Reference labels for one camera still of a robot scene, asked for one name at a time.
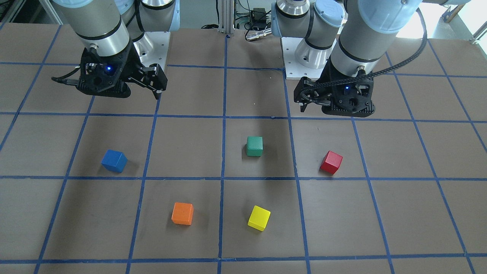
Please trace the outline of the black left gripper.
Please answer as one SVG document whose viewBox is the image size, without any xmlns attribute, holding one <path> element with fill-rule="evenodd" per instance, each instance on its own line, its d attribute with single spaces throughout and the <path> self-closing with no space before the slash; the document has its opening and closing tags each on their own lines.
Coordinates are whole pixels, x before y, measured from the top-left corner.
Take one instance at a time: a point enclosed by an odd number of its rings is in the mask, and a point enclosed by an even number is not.
<svg viewBox="0 0 487 274">
<path fill-rule="evenodd" d="M 294 89 L 294 102 L 299 104 L 300 112 L 304 113 L 308 104 L 322 105 L 324 99 L 316 87 L 318 83 L 308 77 L 301 77 Z M 372 77 L 358 82 L 339 84 L 324 88 L 330 100 L 330 106 L 322 106 L 324 114 L 332 116 L 368 117 L 375 113 L 372 102 L 374 80 Z"/>
</svg>

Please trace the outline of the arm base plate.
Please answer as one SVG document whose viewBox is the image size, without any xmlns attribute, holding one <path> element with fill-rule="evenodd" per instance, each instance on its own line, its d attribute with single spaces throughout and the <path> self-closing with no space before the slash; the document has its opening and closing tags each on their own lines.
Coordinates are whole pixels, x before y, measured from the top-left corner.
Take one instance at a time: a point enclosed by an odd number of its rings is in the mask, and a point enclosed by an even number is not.
<svg viewBox="0 0 487 274">
<path fill-rule="evenodd" d="M 165 69 L 170 37 L 170 32 L 145 32 L 144 36 L 134 41 L 141 63 L 146 67 L 159 64 Z"/>
<path fill-rule="evenodd" d="M 327 64 L 337 39 L 328 49 L 315 49 L 309 46 L 304 38 L 283 37 L 282 55 L 285 63 L 286 78 L 299 80 L 308 77 L 318 80 Z"/>
</svg>

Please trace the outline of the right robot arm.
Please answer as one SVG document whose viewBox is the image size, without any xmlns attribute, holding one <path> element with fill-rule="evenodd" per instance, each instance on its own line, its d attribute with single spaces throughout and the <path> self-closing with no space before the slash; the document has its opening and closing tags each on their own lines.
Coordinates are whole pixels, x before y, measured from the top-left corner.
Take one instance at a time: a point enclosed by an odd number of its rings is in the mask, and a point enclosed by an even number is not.
<svg viewBox="0 0 487 274">
<path fill-rule="evenodd" d="M 144 65 L 141 57 L 154 51 L 149 32 L 179 29 L 179 0 L 56 0 L 54 5 L 84 50 L 78 66 L 53 81 L 85 95 L 114 98 L 129 97 L 128 83 L 134 83 L 160 99 L 168 83 L 163 67 Z"/>
</svg>

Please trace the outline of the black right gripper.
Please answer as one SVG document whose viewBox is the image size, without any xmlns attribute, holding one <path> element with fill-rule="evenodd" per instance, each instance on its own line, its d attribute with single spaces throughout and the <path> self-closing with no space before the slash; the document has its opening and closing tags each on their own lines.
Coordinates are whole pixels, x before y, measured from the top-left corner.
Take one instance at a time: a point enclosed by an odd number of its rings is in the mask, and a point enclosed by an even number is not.
<svg viewBox="0 0 487 274">
<path fill-rule="evenodd" d="M 101 57 L 94 49 L 84 49 L 80 61 L 81 73 L 76 89 L 85 95 L 127 98 L 132 82 L 151 90 L 156 100 L 160 100 L 166 90 L 168 79 L 160 64 L 142 67 L 139 55 L 129 42 L 121 52 L 109 57 Z"/>
</svg>

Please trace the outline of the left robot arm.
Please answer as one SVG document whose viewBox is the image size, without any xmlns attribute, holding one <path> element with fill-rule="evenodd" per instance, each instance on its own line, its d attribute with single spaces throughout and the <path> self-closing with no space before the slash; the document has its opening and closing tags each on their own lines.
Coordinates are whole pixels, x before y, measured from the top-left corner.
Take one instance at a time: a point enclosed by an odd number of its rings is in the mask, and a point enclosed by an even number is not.
<svg viewBox="0 0 487 274">
<path fill-rule="evenodd" d="M 404 67 L 423 52 L 428 37 L 419 0 L 277 0 L 271 8 L 272 34 L 301 38 L 306 49 L 329 52 L 318 80 L 303 76 L 294 89 L 300 111 L 316 104 L 326 115 L 366 118 L 375 113 L 374 78 Z M 423 37 L 404 61 L 373 69 L 413 14 Z"/>
</svg>

